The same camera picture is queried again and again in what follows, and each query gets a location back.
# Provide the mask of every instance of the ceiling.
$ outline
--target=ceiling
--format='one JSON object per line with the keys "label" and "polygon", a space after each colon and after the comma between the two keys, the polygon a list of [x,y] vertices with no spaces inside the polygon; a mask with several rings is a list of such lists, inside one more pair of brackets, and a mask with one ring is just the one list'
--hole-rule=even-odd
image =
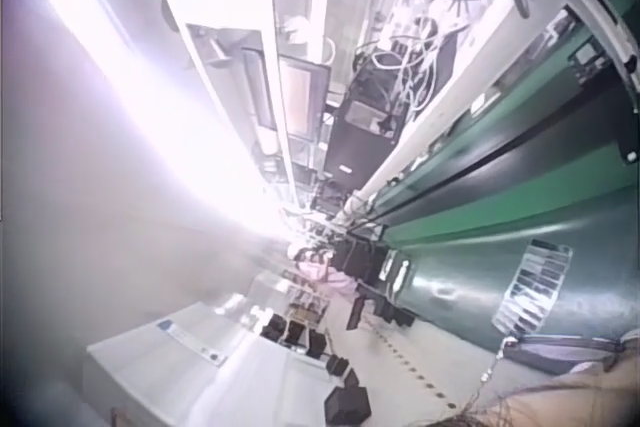
{"label": "ceiling", "polygon": [[[197,71],[188,68],[189,54],[181,36],[170,30],[162,17],[161,0],[106,1],[132,43],[147,59],[195,98],[215,109]],[[309,17],[311,4],[312,0],[275,0],[276,15],[280,19],[294,15]],[[336,44],[336,56],[332,64],[332,91],[343,91],[350,80],[351,59],[361,36],[363,22],[368,16],[369,4],[370,0],[327,2],[325,35]],[[286,45],[279,45],[279,49],[287,55],[299,55],[299,52],[288,49]],[[250,149],[255,144],[257,135],[250,113],[251,99],[242,64],[235,63],[224,69],[207,68],[207,71],[222,107],[240,139]]]}

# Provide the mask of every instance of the bundle of wires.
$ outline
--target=bundle of wires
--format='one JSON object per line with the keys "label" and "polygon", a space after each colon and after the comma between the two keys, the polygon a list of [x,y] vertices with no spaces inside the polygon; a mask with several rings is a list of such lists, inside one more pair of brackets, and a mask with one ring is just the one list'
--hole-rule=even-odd
{"label": "bundle of wires", "polygon": [[[440,2],[441,7],[437,20],[430,15],[434,2]],[[437,59],[443,44],[454,34],[459,34],[471,26],[470,2],[480,1],[486,8],[492,0],[428,0],[423,12],[416,13],[415,35],[391,35],[387,42],[400,41],[406,46],[404,55],[394,51],[377,49],[381,39],[368,42],[356,49],[353,70],[362,68],[366,61],[370,61],[379,70],[395,70],[398,72],[395,88],[385,95],[389,105],[406,102],[412,115],[423,111],[431,102],[437,85]],[[529,16],[526,0],[515,0],[516,6],[523,17]],[[381,58],[395,57],[397,62],[389,65]]]}

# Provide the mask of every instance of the metallic panel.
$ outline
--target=metallic panel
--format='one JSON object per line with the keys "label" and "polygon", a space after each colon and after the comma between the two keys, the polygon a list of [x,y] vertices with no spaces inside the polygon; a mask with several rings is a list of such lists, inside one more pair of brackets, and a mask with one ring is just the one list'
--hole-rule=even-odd
{"label": "metallic panel", "polygon": [[[614,69],[604,72],[594,82],[598,85],[584,90],[540,123],[525,124],[526,127],[520,123],[519,117],[525,117],[527,121],[535,119],[535,116],[531,119],[527,118],[528,115],[521,115],[527,112],[525,108],[504,122],[494,124],[497,130],[485,131],[486,135],[478,142],[459,150],[449,162],[432,172],[429,177],[434,179],[433,184],[413,199],[396,206],[395,212],[372,220],[398,225],[459,207],[535,179],[614,142],[616,129],[613,119],[624,113],[622,109],[632,108],[629,97],[618,82]],[[609,88],[601,93],[605,86]],[[554,93],[550,90],[535,100],[548,104],[550,99],[544,97]],[[512,129],[508,124],[518,124],[522,133],[509,138],[513,133],[509,132]],[[498,145],[502,145],[490,150],[487,146],[495,148],[494,137],[499,139]]]}
{"label": "metallic panel", "polygon": [[[612,2],[619,12],[625,12],[624,20],[629,28],[634,32],[640,32],[640,15],[638,15],[640,7],[637,4],[637,0],[612,0]],[[451,162],[452,157],[458,157],[460,151],[469,152],[476,148],[486,149],[490,145],[498,145],[490,139],[485,139],[480,145],[476,145],[476,139],[482,138],[485,131],[490,129],[492,124],[501,121],[503,117],[514,110],[517,110],[519,115],[526,117],[531,113],[525,112],[525,108],[526,110],[544,111],[547,109],[545,107],[547,104],[550,103],[552,106],[555,104],[555,106],[559,107],[573,95],[576,95],[579,92],[579,87],[573,73],[567,68],[567,57],[589,37],[591,37],[591,34],[587,29],[582,29],[573,34],[565,45],[561,46],[538,69],[534,70],[519,85],[514,87],[513,91],[499,101],[498,105],[484,113],[467,130],[460,130],[454,138],[449,139],[448,144],[437,155],[432,156],[432,158],[418,167],[403,182],[381,194],[377,201],[380,204],[379,207],[381,207],[378,210],[384,211],[389,207],[398,205],[398,203],[412,197],[416,192],[421,192],[428,185],[432,185],[430,179],[434,170],[441,167],[441,164]],[[531,104],[532,101],[537,101],[537,104]]]}
{"label": "metallic panel", "polygon": [[572,267],[540,333],[617,339],[640,320],[637,186],[473,236],[405,249],[413,272],[399,304],[489,350],[491,324],[532,237],[573,248]]}

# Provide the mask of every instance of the floor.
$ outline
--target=floor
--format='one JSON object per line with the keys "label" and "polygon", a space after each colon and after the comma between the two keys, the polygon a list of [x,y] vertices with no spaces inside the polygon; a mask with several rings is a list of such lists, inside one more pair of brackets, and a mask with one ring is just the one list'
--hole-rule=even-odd
{"label": "floor", "polygon": [[[349,360],[368,389],[373,415],[367,427],[427,424],[459,412],[493,361],[492,352],[419,320],[400,328],[365,314],[358,329],[347,332],[350,311],[346,301],[335,299],[326,323],[334,352]],[[474,405],[547,378],[504,360]]]}

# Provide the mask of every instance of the metal frame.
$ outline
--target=metal frame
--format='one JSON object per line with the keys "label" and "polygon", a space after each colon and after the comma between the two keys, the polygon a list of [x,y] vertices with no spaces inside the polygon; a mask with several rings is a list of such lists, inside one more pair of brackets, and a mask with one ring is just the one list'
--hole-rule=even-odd
{"label": "metal frame", "polygon": [[[258,120],[258,124],[261,127],[265,127],[271,130],[277,130],[277,125],[275,124],[275,116],[273,114],[274,109],[271,102],[271,95],[269,86],[265,85],[265,92],[263,95],[258,94],[257,92],[253,92],[254,81],[252,80],[253,73],[252,67],[254,67],[253,56],[258,59],[259,68],[262,69],[262,73],[266,72],[266,61],[264,51],[260,49],[248,48],[245,47],[242,49],[243,54],[245,55],[245,70],[247,71],[247,76],[249,77],[248,83],[249,88],[252,91],[252,95],[254,96],[255,102],[255,113]],[[326,65],[315,64],[313,62],[309,62],[307,60],[297,59],[295,57],[289,57],[285,55],[279,56],[280,62],[286,64],[288,67],[292,69],[299,70],[301,72],[309,73],[311,76],[309,82],[309,107],[311,107],[315,101],[319,100],[320,109],[315,110],[313,108],[309,108],[307,111],[307,122],[309,125],[309,129],[304,135],[299,135],[297,133],[288,132],[288,137],[296,138],[304,142],[309,142],[315,144],[319,137],[320,127],[322,125],[322,114],[324,112],[324,103],[327,97],[327,92],[329,90],[329,81],[331,77],[330,68]],[[259,104],[259,100],[255,97],[263,97],[266,101],[265,108],[261,107]]]}
{"label": "metal frame", "polygon": [[284,161],[285,172],[287,173],[287,181],[289,183],[291,200],[296,205],[298,205],[298,192],[293,175],[291,150],[289,149],[289,137],[287,134],[287,116],[284,109],[284,98],[282,95],[282,78],[280,76],[280,61],[277,44],[277,19],[275,13],[275,0],[262,0],[262,2],[259,2],[258,4],[261,5],[264,9],[260,13],[262,18],[262,28],[260,30],[260,33],[262,36],[262,48],[264,50],[265,75],[267,77],[267,85],[269,87],[271,105],[273,106],[273,115],[278,131],[278,141],[280,143],[280,150],[282,151],[282,159]]}
{"label": "metal frame", "polygon": [[555,18],[565,0],[530,0],[531,16],[523,19],[512,0],[495,0],[475,27],[456,59],[452,79],[433,99],[369,182],[336,215],[348,223],[352,214],[385,187],[442,134],[524,52]]}

